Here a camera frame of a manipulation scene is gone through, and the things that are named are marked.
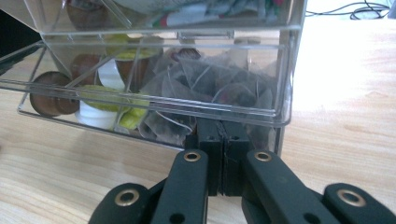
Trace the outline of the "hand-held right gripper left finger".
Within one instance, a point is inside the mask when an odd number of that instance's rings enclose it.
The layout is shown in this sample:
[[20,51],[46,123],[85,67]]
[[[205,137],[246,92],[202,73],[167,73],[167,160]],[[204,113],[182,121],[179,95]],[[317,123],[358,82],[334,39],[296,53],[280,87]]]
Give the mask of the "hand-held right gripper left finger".
[[186,137],[186,149],[202,150],[208,157],[208,195],[216,196],[221,188],[222,138],[218,122],[213,119],[198,119],[192,134]]

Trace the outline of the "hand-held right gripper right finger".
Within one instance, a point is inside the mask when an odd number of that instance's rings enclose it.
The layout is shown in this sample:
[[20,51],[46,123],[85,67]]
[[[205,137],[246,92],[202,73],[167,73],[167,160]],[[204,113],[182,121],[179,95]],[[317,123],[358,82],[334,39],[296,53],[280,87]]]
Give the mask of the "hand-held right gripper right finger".
[[241,123],[224,121],[223,194],[240,196],[243,190],[241,162],[250,150],[247,133]]

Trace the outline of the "clear plastic drawer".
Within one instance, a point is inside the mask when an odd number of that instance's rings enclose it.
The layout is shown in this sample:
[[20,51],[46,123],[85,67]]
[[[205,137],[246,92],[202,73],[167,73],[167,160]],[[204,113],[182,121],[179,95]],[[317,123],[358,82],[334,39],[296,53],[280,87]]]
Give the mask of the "clear plastic drawer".
[[[143,137],[138,129],[128,130],[116,121],[111,130],[95,128],[80,123],[75,113],[57,117],[45,117],[37,113],[31,103],[30,94],[49,93],[66,99],[83,100],[82,86],[78,83],[94,70],[98,69],[114,56],[106,53],[107,45],[94,43],[92,41],[82,44],[46,44],[42,41],[36,42],[24,49],[20,49],[6,57],[0,58],[0,89],[20,91],[23,94],[19,110],[22,114],[41,119],[54,120],[56,122],[81,126],[99,132],[124,135],[132,138],[146,140],[149,142],[164,144],[171,147],[184,147],[182,145],[171,145]],[[198,45],[165,41],[159,46],[163,53],[168,50],[193,49],[202,56],[217,56],[227,53],[232,59],[237,60],[239,65],[246,65],[247,70],[257,74],[265,74],[272,79],[270,88],[273,93],[273,101],[269,108],[239,107],[230,105],[210,104],[199,101],[182,100],[178,98],[161,97],[139,92],[131,92],[125,85],[121,93],[114,93],[116,98],[124,99],[121,106],[136,107],[133,100],[149,102],[148,112],[162,111],[174,114],[187,115],[196,109],[195,115],[198,119],[213,119],[218,122],[219,135],[224,141],[224,121],[241,123],[247,133],[250,146],[257,149],[279,151],[283,140],[285,126],[290,121],[290,82],[292,80],[289,68],[290,51],[282,45],[264,45],[257,39],[243,39],[239,42],[229,42],[221,46]],[[79,54],[94,54],[100,57],[99,63],[88,72],[75,80],[72,79],[70,71],[71,62]],[[67,75],[71,81],[64,86],[35,84],[34,80],[49,71],[57,71]]]

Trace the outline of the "clear plastic drawer organizer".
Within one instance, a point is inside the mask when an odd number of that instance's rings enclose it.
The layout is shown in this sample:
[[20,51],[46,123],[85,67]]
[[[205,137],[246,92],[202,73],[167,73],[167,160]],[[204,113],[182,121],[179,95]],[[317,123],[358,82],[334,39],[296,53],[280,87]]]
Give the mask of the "clear plastic drawer organizer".
[[294,71],[306,0],[97,0],[103,24],[78,30],[66,0],[24,0],[46,44],[106,43],[110,35],[159,36],[165,41],[221,46],[243,39],[282,45],[290,51],[290,115]]

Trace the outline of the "pile of pyramid tea bags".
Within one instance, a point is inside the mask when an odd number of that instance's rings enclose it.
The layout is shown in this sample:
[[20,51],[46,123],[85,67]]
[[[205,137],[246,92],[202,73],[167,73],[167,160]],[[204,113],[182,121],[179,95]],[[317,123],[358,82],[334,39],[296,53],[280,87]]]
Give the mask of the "pile of pyramid tea bags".
[[[150,95],[263,109],[273,101],[272,79],[248,71],[227,53],[205,57],[193,49],[168,50],[148,61],[145,75],[141,91]],[[196,111],[150,111],[137,129],[147,139],[180,146],[198,128]]]

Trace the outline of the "green coffee capsule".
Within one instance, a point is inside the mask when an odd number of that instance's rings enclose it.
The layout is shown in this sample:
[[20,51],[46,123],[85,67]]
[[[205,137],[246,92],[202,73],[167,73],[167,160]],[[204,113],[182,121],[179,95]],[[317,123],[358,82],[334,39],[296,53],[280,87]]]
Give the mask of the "green coffee capsule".
[[119,125],[128,130],[134,130],[143,121],[147,115],[149,102],[141,100],[133,100],[136,107],[130,107],[122,114],[119,120]]

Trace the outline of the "white capsule with green lid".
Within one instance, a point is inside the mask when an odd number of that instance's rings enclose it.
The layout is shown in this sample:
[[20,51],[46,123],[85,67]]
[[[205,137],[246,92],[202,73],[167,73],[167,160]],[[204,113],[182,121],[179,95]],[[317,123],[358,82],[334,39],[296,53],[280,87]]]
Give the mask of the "white capsule with green lid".
[[120,105],[124,99],[114,96],[114,93],[121,93],[121,90],[100,85],[85,85],[81,88],[83,100],[79,101],[79,110],[75,116],[82,124],[111,130],[115,122],[129,110]]

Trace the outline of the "white coffee capsule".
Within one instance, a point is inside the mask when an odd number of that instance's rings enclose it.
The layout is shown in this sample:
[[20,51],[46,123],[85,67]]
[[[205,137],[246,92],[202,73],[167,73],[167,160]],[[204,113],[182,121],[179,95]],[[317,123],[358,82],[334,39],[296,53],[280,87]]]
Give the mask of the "white coffee capsule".
[[125,88],[124,82],[120,76],[116,62],[109,60],[98,69],[100,82],[107,88],[122,91]]

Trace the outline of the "brown coffee capsule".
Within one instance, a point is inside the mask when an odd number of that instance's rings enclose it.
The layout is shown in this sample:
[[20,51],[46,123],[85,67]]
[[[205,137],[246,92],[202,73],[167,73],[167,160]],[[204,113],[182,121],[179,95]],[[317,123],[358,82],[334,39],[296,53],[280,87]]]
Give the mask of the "brown coffee capsule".
[[[64,86],[70,81],[71,79],[63,73],[49,71],[38,76],[34,83]],[[44,94],[31,93],[30,103],[37,113],[45,117],[70,115],[79,110],[78,100],[50,96],[48,92]]]
[[103,24],[104,5],[97,0],[66,0],[66,11],[78,30],[96,29]]
[[[74,58],[70,65],[70,71],[72,74],[72,79],[80,77],[84,73],[88,72],[95,65],[99,63],[100,57],[94,54],[79,54]],[[87,77],[82,79],[79,86],[85,85],[101,85],[101,81],[97,75],[97,71],[94,70]]]

